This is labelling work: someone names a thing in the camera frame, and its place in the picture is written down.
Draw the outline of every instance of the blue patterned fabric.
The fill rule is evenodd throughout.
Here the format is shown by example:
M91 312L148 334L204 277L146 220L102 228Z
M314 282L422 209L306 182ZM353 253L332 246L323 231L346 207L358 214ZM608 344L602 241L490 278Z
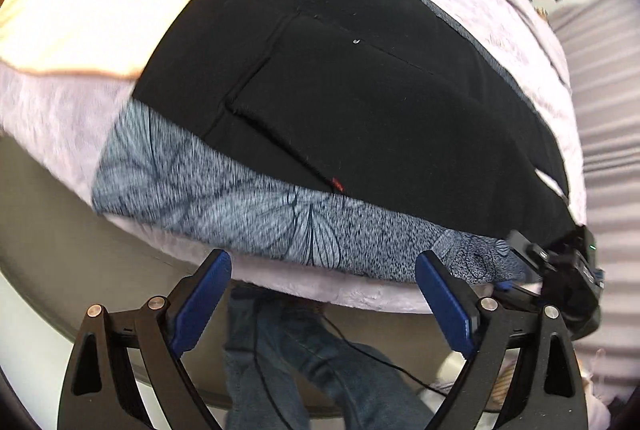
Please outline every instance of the blue patterned fabric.
M99 213L229 251L376 279L415 282L415 259L429 249L469 283L525 273L504 241L258 174L133 99L104 147L92 199Z

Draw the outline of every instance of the gray curtain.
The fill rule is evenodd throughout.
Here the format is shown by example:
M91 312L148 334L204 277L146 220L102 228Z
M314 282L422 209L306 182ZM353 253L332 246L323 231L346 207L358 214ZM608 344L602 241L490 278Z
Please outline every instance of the gray curtain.
M588 225L606 272L602 328L576 349L587 364L604 350L596 393L628 396L640 382L640 0L562 8L550 23L569 64Z

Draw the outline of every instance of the metal screw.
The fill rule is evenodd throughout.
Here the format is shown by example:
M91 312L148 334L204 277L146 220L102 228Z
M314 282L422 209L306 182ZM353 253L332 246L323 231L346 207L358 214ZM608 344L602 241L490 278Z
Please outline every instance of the metal screw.
M557 307L548 305L545 307L545 315L549 318L558 318L560 316L560 312Z
M154 311L162 309L164 307L164 298L162 298L161 296L154 296L151 300L149 300L147 305L149 306L149 309L153 309Z
M487 311L495 311L498 309L498 302L488 296L484 297L480 301L480 305L482 306L482 309L486 309Z
M91 317L95 318L102 312L102 306L98 304L92 305L89 309L86 310L86 313Z

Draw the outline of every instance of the person's leg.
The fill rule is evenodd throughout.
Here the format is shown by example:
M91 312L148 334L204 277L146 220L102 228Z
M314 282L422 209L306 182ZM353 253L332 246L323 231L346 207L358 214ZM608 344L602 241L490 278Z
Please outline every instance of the person's leg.
M341 408L348 430L424 430L433 417L398 371L352 349L313 311L275 301L259 324L283 359ZM356 345L390 363L378 350Z
M229 299L225 368L233 407L226 416L226 430L287 430L269 400L254 362L255 305L264 296L269 293L238 288ZM287 365L261 334L257 350L262 377L283 418L294 430L308 430L309 416Z

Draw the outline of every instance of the black fabric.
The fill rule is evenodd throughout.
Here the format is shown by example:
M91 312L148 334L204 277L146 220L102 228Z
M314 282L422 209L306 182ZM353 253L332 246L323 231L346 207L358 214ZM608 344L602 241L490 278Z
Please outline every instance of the black fabric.
M534 172L566 189L546 125L419 0L192 0L134 98L283 181L481 235L574 226Z

